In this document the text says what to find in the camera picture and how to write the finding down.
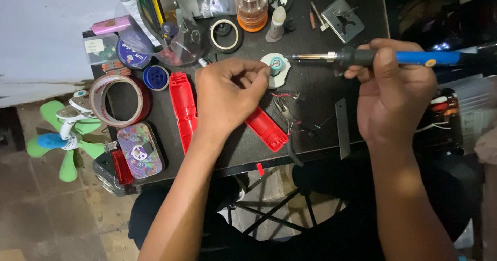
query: dark tabletop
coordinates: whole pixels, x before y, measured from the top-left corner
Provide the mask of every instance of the dark tabletop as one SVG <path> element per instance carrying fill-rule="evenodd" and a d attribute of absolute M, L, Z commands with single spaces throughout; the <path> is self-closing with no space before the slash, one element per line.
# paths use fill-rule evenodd
<path fill-rule="evenodd" d="M 326 53 L 330 50 L 340 49 L 345 46 L 335 32 L 330 28 L 321 32 L 319 25 L 317 29 L 311 29 L 309 23 L 309 3 L 314 1 L 318 10 L 324 10 L 334 0 L 293 0 L 292 8 L 287 13 L 286 19 L 293 19 L 297 29 L 283 35 L 283 38 L 275 43 L 267 43 L 264 38 L 269 29 L 269 21 L 266 27 L 257 33 L 245 32 L 245 39 L 238 51 L 233 54 L 222 54 L 214 48 L 209 48 L 207 57 L 214 60 L 214 53 L 218 54 L 219 60 L 239 57 L 243 59 L 260 60 L 268 53 L 295 54 L 295 53 Z M 388 38 L 389 29 L 387 24 L 387 13 L 385 0 L 345 0 L 353 8 L 365 25 L 365 29 L 352 39 L 347 45 L 357 47 L 374 38 Z M 207 27 L 210 19 L 199 20 L 198 24 Z M 286 78 L 286 83 L 278 90 L 291 90 L 305 95 L 305 101 L 289 101 L 290 111 L 298 119 L 306 124 L 320 125 L 326 119 L 332 117 L 335 112 L 334 104 L 345 98 L 349 121 L 350 142 L 357 143 L 362 139 L 357 129 L 357 96 L 359 83 L 357 80 L 345 80 L 343 77 L 335 77 L 331 66 L 318 62 L 296 62 L 290 61 L 291 69 Z M 200 65 L 194 64 L 189 67 L 168 67 L 171 72 L 183 71 L 194 81 L 194 74 Z M 102 75 L 100 66 L 92 66 L 95 78 Z M 134 73 L 142 77 L 142 72 Z M 155 127 L 156 137 L 164 147 L 165 158 L 168 167 L 157 175 L 147 177 L 136 182 L 145 184 L 160 180 L 174 178 L 183 161 L 183 150 L 179 138 L 177 120 L 174 116 L 171 97 L 168 90 L 152 92 L 153 106 L 146 121 Z M 278 115 L 274 105 L 270 105 L 271 96 L 266 94 L 260 106 L 271 116 L 276 123 L 286 130 L 286 122 Z M 132 88 L 124 83 L 119 83 L 109 89 L 108 101 L 110 110 L 117 119 L 127 120 L 136 110 L 136 95 Z M 322 158 L 327 155 L 339 154 L 339 140 L 337 134 L 337 121 L 335 117 L 330 118 L 323 124 L 321 130 L 313 131 L 314 136 L 308 136 L 307 132 L 293 134 L 295 152 L 306 161 Z M 115 128 L 109 128 L 111 137 L 115 139 Z M 224 150 L 216 163 L 217 175 L 235 175 L 241 172 L 256 169 L 255 164 L 262 163 L 264 168 L 291 163 L 286 149 L 273 153 L 255 135 L 250 128 L 242 124 L 229 137 Z"/>

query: red wire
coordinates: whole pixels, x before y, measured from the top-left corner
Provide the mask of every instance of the red wire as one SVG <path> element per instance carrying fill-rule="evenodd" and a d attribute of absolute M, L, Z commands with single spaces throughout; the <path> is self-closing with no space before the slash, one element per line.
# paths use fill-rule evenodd
<path fill-rule="evenodd" d="M 278 94 L 271 93 L 271 95 L 276 96 L 276 97 L 283 97 L 283 96 L 293 97 L 290 94 L 281 94 L 281 95 L 278 95 Z"/>

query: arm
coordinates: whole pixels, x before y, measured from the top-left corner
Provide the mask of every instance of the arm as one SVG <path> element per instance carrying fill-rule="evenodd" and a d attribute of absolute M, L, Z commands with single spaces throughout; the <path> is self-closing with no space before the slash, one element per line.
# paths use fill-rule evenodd
<path fill-rule="evenodd" d="M 214 164 L 230 133 L 255 110 L 268 86 L 260 61 L 227 60 L 195 74 L 198 124 L 138 261 L 195 260 Z M 233 83 L 236 76 L 241 87 Z"/>
<path fill-rule="evenodd" d="M 373 69 L 352 66 L 358 77 L 357 120 L 373 169 L 378 235 L 387 260 L 457 260 L 432 209 L 412 148 L 419 121 L 436 91 L 432 69 L 399 66 L 395 50 L 422 51 L 412 42 L 376 39 Z"/>

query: orange lid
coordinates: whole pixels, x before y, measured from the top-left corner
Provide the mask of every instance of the orange lid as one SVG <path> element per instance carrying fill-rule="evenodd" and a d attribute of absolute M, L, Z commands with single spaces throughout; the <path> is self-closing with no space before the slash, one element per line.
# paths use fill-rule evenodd
<path fill-rule="evenodd" d="M 238 24 L 240 24 L 241 28 L 244 29 L 245 31 L 257 32 L 257 31 L 261 30 L 262 28 L 264 28 L 264 26 L 266 26 L 267 13 L 266 13 L 266 15 L 264 15 L 264 17 L 261 20 L 259 20 L 256 23 L 246 23 L 242 19 L 240 19 L 240 16 L 238 16 L 238 15 L 237 15 L 237 20 L 238 20 Z"/>

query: white glue bottle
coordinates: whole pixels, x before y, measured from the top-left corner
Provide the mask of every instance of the white glue bottle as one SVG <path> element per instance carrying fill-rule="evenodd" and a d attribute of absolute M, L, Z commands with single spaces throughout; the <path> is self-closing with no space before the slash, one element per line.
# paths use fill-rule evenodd
<path fill-rule="evenodd" d="M 143 24 L 142 17 L 140 16 L 140 11 L 138 10 L 138 0 L 120 0 L 121 3 L 126 7 L 131 17 L 133 17 L 140 26 L 140 28 L 145 32 L 145 35 L 152 41 L 153 45 L 158 47 L 160 46 L 160 42 L 156 39 L 155 36 L 150 33 L 145 24 Z"/>
<path fill-rule="evenodd" d="M 285 22 L 285 8 L 278 7 L 274 12 L 271 18 L 271 28 L 267 31 L 266 34 L 266 42 L 277 42 L 283 36 L 283 22 Z"/>

